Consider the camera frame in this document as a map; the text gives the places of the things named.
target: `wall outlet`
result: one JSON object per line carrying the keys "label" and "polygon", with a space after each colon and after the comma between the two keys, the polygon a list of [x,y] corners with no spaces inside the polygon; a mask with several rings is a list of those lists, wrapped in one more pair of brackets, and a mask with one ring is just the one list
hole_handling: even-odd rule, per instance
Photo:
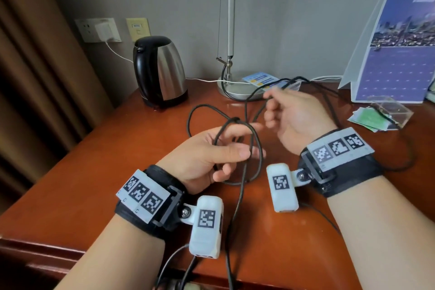
{"label": "wall outlet", "polygon": [[150,26],[146,18],[126,18],[131,39],[136,42],[139,38],[151,36]]}
{"label": "wall outlet", "polygon": [[86,43],[102,42],[98,37],[95,25],[103,22],[107,22],[112,30],[114,39],[111,41],[122,41],[113,18],[82,18],[74,20],[74,22],[79,29],[83,41]]}

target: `left hand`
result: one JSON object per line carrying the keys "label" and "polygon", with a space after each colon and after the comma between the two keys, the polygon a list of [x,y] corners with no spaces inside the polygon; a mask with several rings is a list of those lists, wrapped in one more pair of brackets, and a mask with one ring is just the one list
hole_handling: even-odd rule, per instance
{"label": "left hand", "polygon": [[[263,129],[260,123],[251,123],[257,131]],[[220,127],[201,132],[184,141],[181,145],[162,158],[156,165],[180,180],[190,194],[197,194],[213,182],[228,180],[236,168],[236,163],[247,160],[251,153],[249,145],[232,142],[233,138],[250,135],[245,125],[228,126],[213,145]],[[260,151],[252,148],[252,157],[259,158]],[[223,164],[222,169],[215,171],[215,164]]]}

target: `forearm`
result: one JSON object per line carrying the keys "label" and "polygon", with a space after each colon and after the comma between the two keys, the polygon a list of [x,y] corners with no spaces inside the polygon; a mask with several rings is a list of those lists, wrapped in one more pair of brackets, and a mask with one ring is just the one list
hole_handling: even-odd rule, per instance
{"label": "forearm", "polygon": [[383,176],[328,198],[364,289],[433,289],[435,224]]}
{"label": "forearm", "polygon": [[115,215],[56,290],[151,289],[164,246]]}

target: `wrist strap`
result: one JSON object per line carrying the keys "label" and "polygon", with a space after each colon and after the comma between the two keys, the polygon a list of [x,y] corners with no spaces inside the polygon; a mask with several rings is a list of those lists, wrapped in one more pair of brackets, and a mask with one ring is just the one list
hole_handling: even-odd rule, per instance
{"label": "wrist strap", "polygon": [[137,170],[118,191],[115,213],[148,234],[164,239],[180,222],[184,185],[162,168]]}
{"label": "wrist strap", "polygon": [[331,131],[310,143],[301,153],[299,168],[323,196],[335,194],[382,175],[371,156],[374,150],[353,128]]}

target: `hand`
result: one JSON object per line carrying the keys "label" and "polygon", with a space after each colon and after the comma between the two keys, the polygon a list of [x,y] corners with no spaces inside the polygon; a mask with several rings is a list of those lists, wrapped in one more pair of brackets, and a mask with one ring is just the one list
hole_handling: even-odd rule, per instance
{"label": "hand", "polygon": [[[251,123],[257,131],[263,129],[260,123]],[[233,138],[250,135],[251,130],[242,124],[228,126],[213,145],[220,127],[201,132],[184,141],[156,165],[180,180],[190,194],[197,194],[213,182],[228,180],[236,168],[236,163],[247,160],[251,153],[249,145],[232,142]],[[257,147],[252,149],[252,157],[259,158]],[[223,164],[215,171],[215,164]]]}
{"label": "hand", "polygon": [[337,128],[321,103],[310,94],[272,88],[263,97],[272,97],[264,113],[266,126],[275,130],[284,147],[296,155]]}

